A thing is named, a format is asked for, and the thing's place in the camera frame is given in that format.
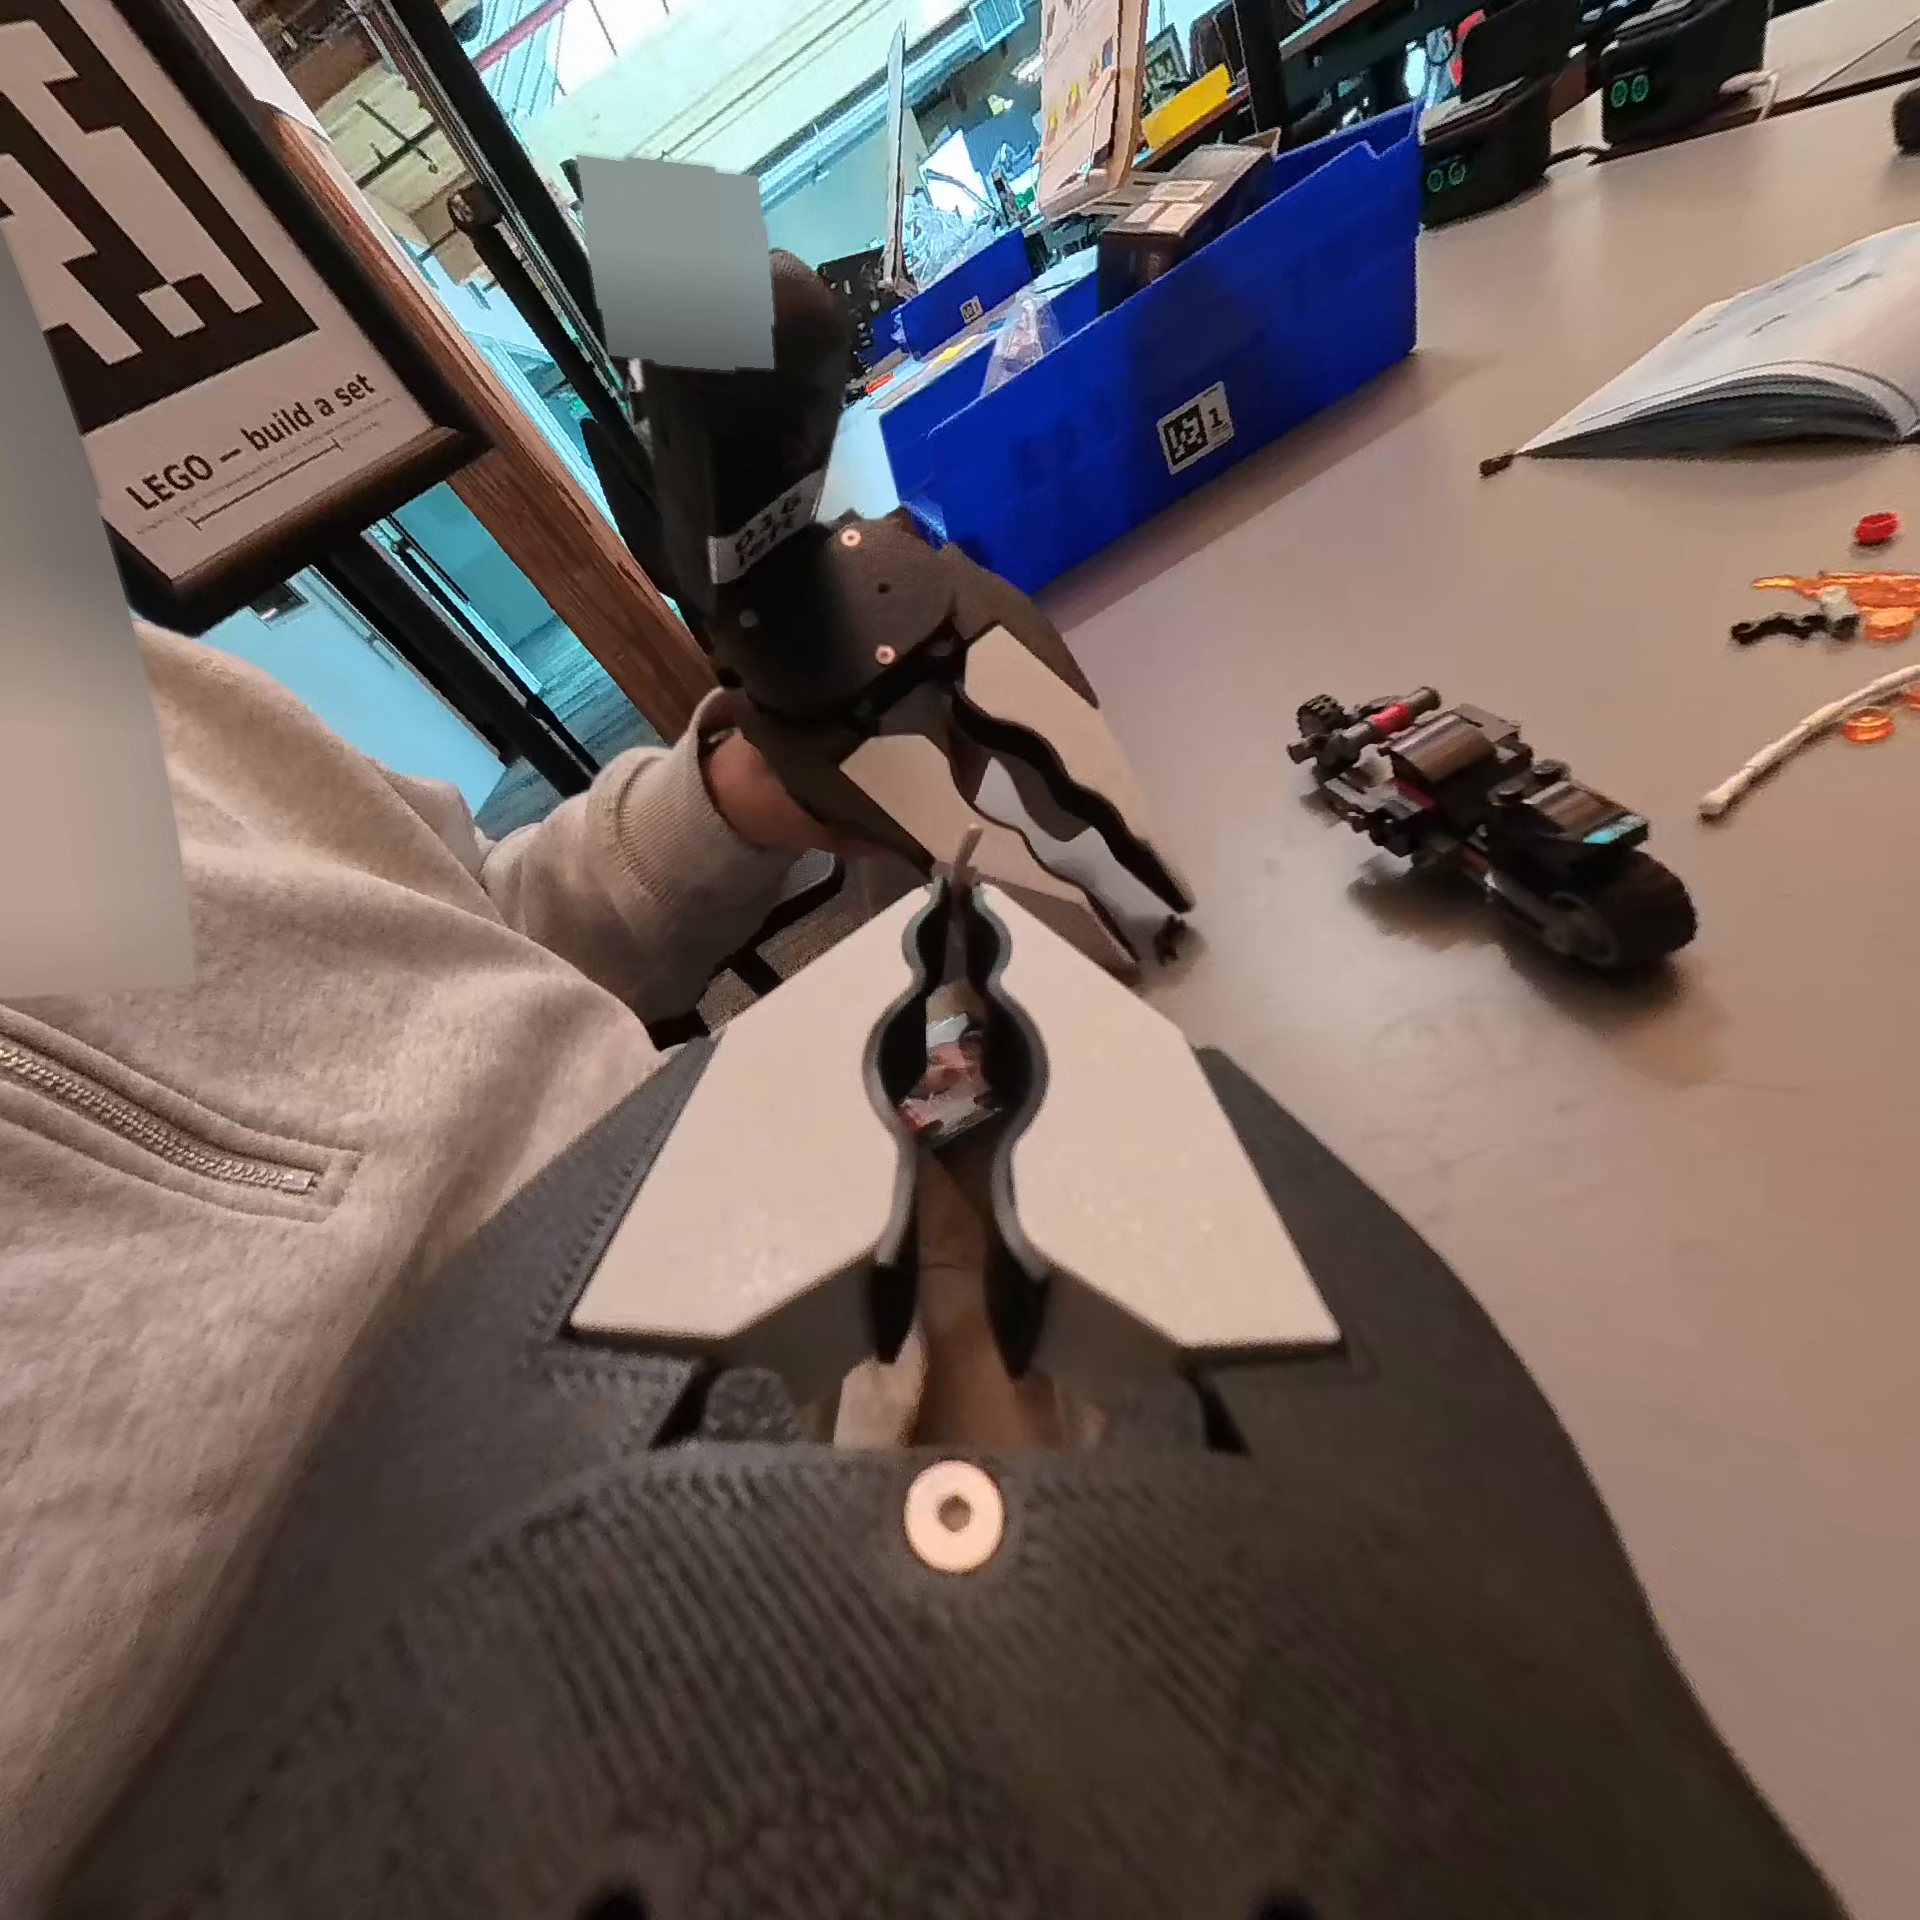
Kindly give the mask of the black lego motorcycle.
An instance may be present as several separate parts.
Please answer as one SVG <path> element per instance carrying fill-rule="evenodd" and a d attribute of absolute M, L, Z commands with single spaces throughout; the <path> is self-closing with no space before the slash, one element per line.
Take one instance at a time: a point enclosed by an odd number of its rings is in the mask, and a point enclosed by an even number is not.
<path fill-rule="evenodd" d="M 1285 758 L 1374 850 L 1451 874 L 1555 958 L 1640 975 L 1694 944 L 1685 881 L 1645 853 L 1650 821 L 1537 754 L 1488 709 L 1416 685 L 1298 706 Z"/>

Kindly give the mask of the instruction booklet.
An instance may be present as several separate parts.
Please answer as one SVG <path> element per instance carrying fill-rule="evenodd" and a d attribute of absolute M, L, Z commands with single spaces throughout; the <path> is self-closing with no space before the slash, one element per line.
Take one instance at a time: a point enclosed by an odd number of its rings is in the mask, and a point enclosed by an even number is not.
<path fill-rule="evenodd" d="M 1699 310 L 1521 456 L 1916 441 L 1916 222 Z"/>

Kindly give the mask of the person's left hand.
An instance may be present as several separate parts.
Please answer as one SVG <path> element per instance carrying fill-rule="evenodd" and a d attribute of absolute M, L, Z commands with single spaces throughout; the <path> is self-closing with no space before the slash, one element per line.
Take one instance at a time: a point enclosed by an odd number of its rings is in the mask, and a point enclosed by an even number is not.
<path fill-rule="evenodd" d="M 713 693 L 697 715 L 697 765 L 711 811 L 749 850 L 767 854 L 839 853 L 839 840 L 780 783 L 769 761 L 736 725 L 730 693 Z"/>

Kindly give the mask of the blue plastic bin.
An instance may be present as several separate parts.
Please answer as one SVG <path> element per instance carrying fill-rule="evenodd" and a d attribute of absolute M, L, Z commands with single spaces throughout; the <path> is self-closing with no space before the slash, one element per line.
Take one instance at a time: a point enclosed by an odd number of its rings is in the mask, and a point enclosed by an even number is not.
<path fill-rule="evenodd" d="M 1420 112 L 1265 158 L 1262 201 L 985 392 L 953 362 L 880 419 L 910 524 L 1035 592 L 1416 345 Z"/>
<path fill-rule="evenodd" d="M 947 339 L 1019 296 L 1032 285 L 1029 243 L 1005 229 L 957 261 L 947 273 L 889 315 L 889 337 L 906 355 L 931 355 Z"/>

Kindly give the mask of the black charging case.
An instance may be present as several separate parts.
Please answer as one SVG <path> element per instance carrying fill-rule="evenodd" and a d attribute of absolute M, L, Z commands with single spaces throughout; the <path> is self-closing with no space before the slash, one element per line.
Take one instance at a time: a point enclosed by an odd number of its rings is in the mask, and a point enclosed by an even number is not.
<path fill-rule="evenodd" d="M 1641 147 L 1721 107 L 1726 82 L 1763 68 L 1773 4 L 1645 4 L 1595 49 L 1599 139 Z"/>
<path fill-rule="evenodd" d="M 1549 82 L 1508 82 L 1420 116 L 1420 226 L 1443 229 L 1491 213 L 1546 174 Z"/>

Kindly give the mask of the clear plastic bag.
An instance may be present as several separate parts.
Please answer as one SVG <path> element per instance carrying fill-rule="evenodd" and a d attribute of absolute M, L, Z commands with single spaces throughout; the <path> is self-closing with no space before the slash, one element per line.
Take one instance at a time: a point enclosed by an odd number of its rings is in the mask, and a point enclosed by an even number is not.
<path fill-rule="evenodd" d="M 1029 288 L 1008 300 L 979 379 L 979 394 L 990 399 L 1008 390 L 1019 374 L 1035 373 L 1044 360 L 1065 349 L 1085 328 L 1080 288 L 1039 291 Z"/>

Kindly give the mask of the orange lego flame piece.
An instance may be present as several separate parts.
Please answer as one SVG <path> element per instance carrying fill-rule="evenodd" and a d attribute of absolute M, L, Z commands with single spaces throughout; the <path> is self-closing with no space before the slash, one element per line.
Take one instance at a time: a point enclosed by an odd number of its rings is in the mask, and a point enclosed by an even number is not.
<path fill-rule="evenodd" d="M 1789 593 L 1813 606 L 1813 593 L 1818 583 L 1845 583 L 1850 601 L 1859 604 L 1859 626 L 1850 638 L 1868 638 L 1875 643 L 1893 643 L 1916 632 L 1916 571 L 1890 571 L 1890 568 L 1868 568 L 1868 571 L 1815 571 L 1815 575 L 1763 575 L 1751 582 L 1756 593 Z M 1805 626 L 1815 619 L 1823 629 L 1818 611 L 1800 616 Z"/>

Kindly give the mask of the dark cardboard box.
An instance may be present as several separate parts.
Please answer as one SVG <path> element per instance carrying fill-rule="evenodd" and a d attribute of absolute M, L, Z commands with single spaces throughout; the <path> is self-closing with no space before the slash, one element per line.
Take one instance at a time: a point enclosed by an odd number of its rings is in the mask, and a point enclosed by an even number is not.
<path fill-rule="evenodd" d="M 1113 315 L 1258 213 L 1270 181 L 1272 149 L 1248 144 L 1197 147 L 1168 174 L 1129 181 L 1140 196 L 1098 235 L 1098 315 Z"/>

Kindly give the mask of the wooden post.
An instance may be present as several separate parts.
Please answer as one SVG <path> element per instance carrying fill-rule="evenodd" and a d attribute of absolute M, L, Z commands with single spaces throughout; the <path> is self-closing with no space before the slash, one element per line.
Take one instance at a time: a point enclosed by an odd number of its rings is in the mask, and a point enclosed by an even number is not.
<path fill-rule="evenodd" d="M 400 337 L 423 349 L 427 366 L 445 374 L 486 433 L 489 450 L 451 476 L 452 493 L 654 730 L 674 740 L 713 685 L 711 666 L 680 613 L 668 611 L 565 456 L 371 214 L 328 139 L 281 107 L 251 106 L 251 113 L 305 205 L 343 243 L 350 261 L 371 276 Z"/>

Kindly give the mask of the person's left forearm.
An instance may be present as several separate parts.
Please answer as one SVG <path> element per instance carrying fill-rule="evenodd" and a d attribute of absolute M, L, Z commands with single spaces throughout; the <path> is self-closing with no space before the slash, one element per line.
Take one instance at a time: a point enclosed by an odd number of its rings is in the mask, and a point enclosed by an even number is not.
<path fill-rule="evenodd" d="M 798 860 L 756 853 L 722 824 L 691 729 L 621 754 L 586 793 L 486 844 L 477 878 L 501 925 L 644 1023 L 671 1023 L 765 925 Z"/>

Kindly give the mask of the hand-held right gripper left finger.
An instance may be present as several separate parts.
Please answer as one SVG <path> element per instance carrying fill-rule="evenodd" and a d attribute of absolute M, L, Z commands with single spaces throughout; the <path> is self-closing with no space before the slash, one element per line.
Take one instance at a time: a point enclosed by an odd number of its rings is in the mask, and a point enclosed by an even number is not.
<path fill-rule="evenodd" d="M 927 995 L 949 893 L 914 893 L 697 1059 L 569 1330 L 694 1361 L 899 1358 L 917 1305 Z"/>

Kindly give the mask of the person's grey sweater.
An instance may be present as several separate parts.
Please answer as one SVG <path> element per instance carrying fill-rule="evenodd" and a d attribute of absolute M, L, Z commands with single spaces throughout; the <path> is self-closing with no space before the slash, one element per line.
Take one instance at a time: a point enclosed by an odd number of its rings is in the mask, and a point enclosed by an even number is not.
<path fill-rule="evenodd" d="M 360 1334 L 655 1047 L 446 783 L 133 623 L 194 979 L 2 1005 L 2 1916 L 169 1714 Z"/>

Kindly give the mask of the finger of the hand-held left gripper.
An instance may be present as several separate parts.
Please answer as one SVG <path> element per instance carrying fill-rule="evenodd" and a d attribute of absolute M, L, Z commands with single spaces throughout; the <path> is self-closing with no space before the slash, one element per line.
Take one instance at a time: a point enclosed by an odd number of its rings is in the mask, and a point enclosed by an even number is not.
<path fill-rule="evenodd" d="M 941 868 L 957 837 L 983 824 L 977 878 L 1019 900 L 1121 984 L 1140 984 L 1140 955 L 1113 921 L 1104 895 L 1048 868 L 1019 825 L 1000 824 L 966 800 L 942 747 L 931 737 L 917 730 L 871 737 L 847 758 L 845 775 Z"/>
<path fill-rule="evenodd" d="M 1185 918 L 1187 881 L 1172 866 L 1145 793 L 1098 703 L 1066 685 L 1020 638 L 977 638 L 953 685 L 953 725 L 1013 777 L 1054 844 L 1086 829 L 1148 895 Z"/>

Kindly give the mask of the tan board on stand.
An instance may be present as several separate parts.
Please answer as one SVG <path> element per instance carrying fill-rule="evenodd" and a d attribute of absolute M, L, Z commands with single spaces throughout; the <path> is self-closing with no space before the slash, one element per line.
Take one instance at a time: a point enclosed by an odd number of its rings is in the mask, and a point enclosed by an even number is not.
<path fill-rule="evenodd" d="M 1039 214 L 1117 193 L 1140 149 L 1148 4 L 1040 4 Z"/>

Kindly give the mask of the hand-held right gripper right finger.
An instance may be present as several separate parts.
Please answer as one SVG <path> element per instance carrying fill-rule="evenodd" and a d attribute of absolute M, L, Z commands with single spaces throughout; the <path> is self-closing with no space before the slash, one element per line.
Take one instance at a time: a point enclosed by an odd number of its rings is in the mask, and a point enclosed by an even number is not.
<path fill-rule="evenodd" d="M 1339 1322 L 1185 1036 L 1013 893 L 957 893 L 983 1009 L 985 1310 L 1013 1374 L 1332 1353 Z"/>

